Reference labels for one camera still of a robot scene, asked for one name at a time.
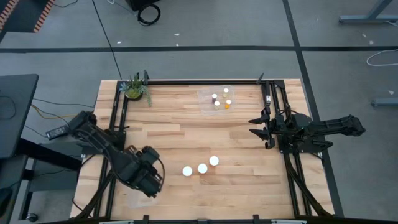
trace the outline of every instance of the black floor stripe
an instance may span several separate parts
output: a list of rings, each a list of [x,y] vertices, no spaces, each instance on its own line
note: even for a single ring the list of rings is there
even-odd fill
[[[304,82],[305,92],[307,94],[308,103],[310,105],[312,119],[314,121],[319,121],[320,117],[319,117],[319,113],[318,113],[318,108],[317,108],[317,104],[315,103],[315,97],[314,97],[314,94],[312,91],[311,81],[310,81],[310,77],[308,76],[307,67],[305,66],[304,56],[303,56],[302,48],[300,47],[299,37],[297,35],[297,31],[294,26],[292,11],[290,10],[288,0],[283,0],[283,3],[284,3],[284,8],[285,8],[285,13],[287,16],[287,21],[289,23],[290,33],[292,34],[292,39],[293,39],[293,43],[295,46],[298,64],[300,66],[300,71],[301,71],[302,79]],[[333,209],[337,216],[344,217],[343,208],[341,206],[340,197],[338,195],[338,189],[337,189],[337,185],[336,185],[335,176],[333,174],[333,168],[331,166],[329,153],[327,150],[325,150],[325,152],[323,152],[322,154],[323,154],[323,158],[324,158],[323,166],[324,166],[326,179],[327,179],[328,186],[329,186],[331,201],[333,203]]]
[[[191,52],[191,51],[301,51],[301,52],[361,52],[395,50],[398,46],[372,47],[301,47],[301,46],[190,46],[190,47],[115,47],[114,52]],[[0,48],[0,53],[91,53],[111,52],[109,47],[75,48]]]

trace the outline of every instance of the white cable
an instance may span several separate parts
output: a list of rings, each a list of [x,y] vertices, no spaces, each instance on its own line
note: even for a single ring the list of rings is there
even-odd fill
[[[395,23],[392,23],[392,22],[386,22],[386,23],[398,27],[398,25],[395,24]],[[398,51],[398,49],[395,49],[395,50],[383,50],[383,51],[381,51],[381,52],[378,52],[378,53],[376,53],[376,54],[370,56],[370,57],[366,60],[366,63],[367,63],[367,65],[369,65],[369,66],[375,66],[375,67],[396,66],[396,65],[398,65],[398,63],[380,64],[380,65],[375,65],[375,64],[369,63],[369,60],[370,60],[371,58],[373,58],[374,56],[376,56],[376,55],[382,54],[382,53],[384,53],[384,52],[395,52],[395,51]]]
[[[392,22],[386,22],[386,23],[389,23],[389,24],[391,24],[391,25],[393,25],[393,26],[396,26],[396,27],[398,27],[398,25],[397,25],[397,24],[395,24],[395,23],[392,23]]]

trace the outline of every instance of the potted plant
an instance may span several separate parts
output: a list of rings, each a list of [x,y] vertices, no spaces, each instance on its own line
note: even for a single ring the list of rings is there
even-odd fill
[[[130,77],[129,81],[122,83],[119,90],[123,91],[124,95],[132,101],[140,100],[143,94],[145,94],[147,97],[148,106],[152,106],[150,92],[148,87],[144,85],[144,81],[139,79],[139,73],[134,76],[134,79]]]

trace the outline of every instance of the wooden plank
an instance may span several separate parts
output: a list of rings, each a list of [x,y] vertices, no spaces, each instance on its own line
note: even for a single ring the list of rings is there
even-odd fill
[[[95,115],[102,128],[109,126],[116,82],[101,82]],[[301,81],[285,80],[285,85],[292,109],[308,114]],[[259,214],[261,218],[293,218],[284,160],[279,149],[264,149],[264,142],[248,131],[249,128],[262,128],[248,123],[260,116],[264,106],[260,86],[234,85],[234,110],[203,116],[197,91],[210,86],[150,86],[152,107],[148,107],[144,99],[129,102],[126,126],[130,128],[126,130],[126,145],[154,147],[165,164],[166,179],[157,198],[147,198],[117,182],[112,219],[140,220],[143,215],[161,220],[247,219],[253,214]],[[214,155],[219,157],[220,164],[216,167],[209,165],[208,172],[200,175],[197,166],[208,164],[210,156]],[[75,195],[75,201],[81,207],[98,186],[99,161],[101,156],[89,161],[81,170]],[[308,188],[324,208],[333,213],[321,161],[304,154],[302,164]],[[191,177],[182,175],[184,166],[193,168]],[[155,167],[162,173],[158,163]],[[297,190],[303,214],[302,198]],[[71,216],[77,213],[78,210],[73,208]]]

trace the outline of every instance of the small cup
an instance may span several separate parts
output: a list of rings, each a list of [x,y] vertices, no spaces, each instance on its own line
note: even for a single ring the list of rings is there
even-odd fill
[[[183,174],[185,177],[191,176],[191,175],[192,175],[192,168],[189,167],[189,166],[184,167],[184,168],[182,169],[182,174]]]
[[[228,92],[229,92],[229,89],[225,88],[224,93],[223,93],[224,98],[226,98],[228,96]]]
[[[206,174],[206,172],[207,172],[207,166],[206,166],[206,164],[199,164],[199,166],[198,166],[198,171],[199,171],[199,173],[201,173],[201,174]]]
[[[226,100],[225,109],[229,109],[229,106],[231,105],[231,103],[232,103],[231,100]]]
[[[220,106],[219,101],[214,102],[214,109],[218,110],[219,106]]]
[[[210,157],[210,159],[209,159],[209,163],[210,163],[210,165],[212,165],[212,166],[217,166],[218,165],[218,163],[219,163],[219,159],[218,159],[218,157],[216,157],[216,156],[211,156]]]
[[[217,100],[217,94],[215,93],[211,96],[211,103],[214,103],[216,100]]]

